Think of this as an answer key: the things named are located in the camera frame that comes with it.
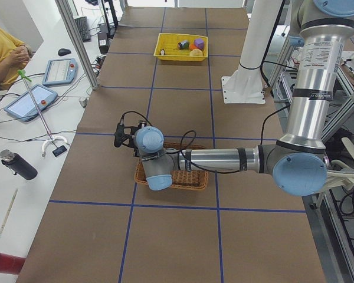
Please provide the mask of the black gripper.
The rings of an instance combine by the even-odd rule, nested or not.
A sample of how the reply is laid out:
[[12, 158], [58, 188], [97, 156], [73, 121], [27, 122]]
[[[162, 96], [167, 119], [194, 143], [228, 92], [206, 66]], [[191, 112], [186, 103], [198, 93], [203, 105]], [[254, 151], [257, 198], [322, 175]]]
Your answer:
[[126, 146], [132, 148], [134, 157], [139, 157], [139, 151], [135, 145], [135, 133], [147, 124], [146, 121], [140, 120], [137, 126], [125, 126], [124, 119], [120, 119], [114, 133], [114, 147]]

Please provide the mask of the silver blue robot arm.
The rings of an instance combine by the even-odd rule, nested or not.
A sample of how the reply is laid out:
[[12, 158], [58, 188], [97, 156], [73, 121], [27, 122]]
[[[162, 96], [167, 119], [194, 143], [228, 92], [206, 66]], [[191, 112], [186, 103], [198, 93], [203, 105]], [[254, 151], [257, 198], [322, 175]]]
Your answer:
[[327, 179], [322, 132], [345, 42], [354, 34], [354, 1], [293, 1], [290, 32], [303, 41], [303, 55], [287, 118], [286, 132], [274, 144], [252, 149], [167, 149], [162, 132], [147, 124], [125, 133], [120, 121], [116, 147], [135, 150], [148, 186], [162, 190], [176, 170], [270, 174], [279, 188], [296, 196], [321, 191]]

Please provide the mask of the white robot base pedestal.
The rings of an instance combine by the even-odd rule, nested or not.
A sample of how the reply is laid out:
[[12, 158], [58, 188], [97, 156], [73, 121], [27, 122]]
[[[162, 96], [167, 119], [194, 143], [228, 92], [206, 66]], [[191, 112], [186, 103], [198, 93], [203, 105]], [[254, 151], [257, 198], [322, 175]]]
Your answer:
[[254, 2], [239, 65], [221, 78], [225, 104], [265, 104], [261, 65], [283, 1]]

